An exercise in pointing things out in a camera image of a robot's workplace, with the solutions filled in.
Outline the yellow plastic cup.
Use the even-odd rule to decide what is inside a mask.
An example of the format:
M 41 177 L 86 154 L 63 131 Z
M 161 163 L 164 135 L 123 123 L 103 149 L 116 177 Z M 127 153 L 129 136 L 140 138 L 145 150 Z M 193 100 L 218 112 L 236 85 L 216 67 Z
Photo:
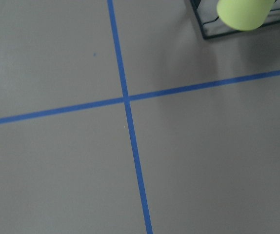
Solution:
M 251 31 L 263 25 L 273 5 L 273 0 L 219 0 L 216 10 L 228 27 Z

